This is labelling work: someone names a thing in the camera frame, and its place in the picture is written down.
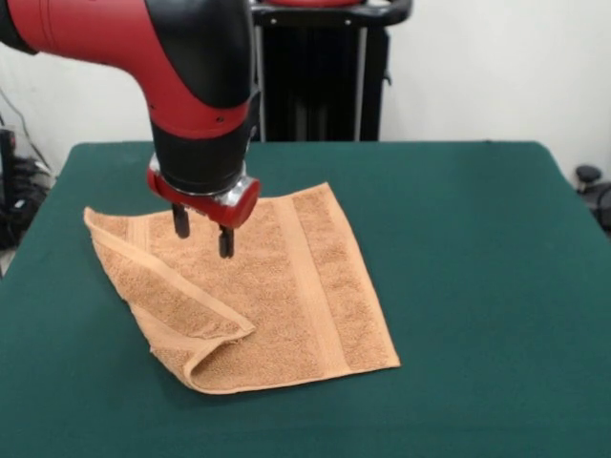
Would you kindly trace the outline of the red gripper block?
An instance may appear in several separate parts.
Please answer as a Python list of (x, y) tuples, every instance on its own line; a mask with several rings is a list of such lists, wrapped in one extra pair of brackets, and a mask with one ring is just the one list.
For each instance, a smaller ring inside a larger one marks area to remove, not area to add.
[(238, 178), (228, 189), (211, 195), (197, 195), (179, 191), (161, 175), (158, 159), (152, 155), (147, 169), (147, 184), (159, 197), (171, 204), (175, 232), (180, 239), (190, 236), (187, 209), (208, 217), (220, 226), (219, 254), (231, 259), (235, 253), (235, 233), (250, 217), (261, 192), (261, 183), (251, 177), (242, 165)]

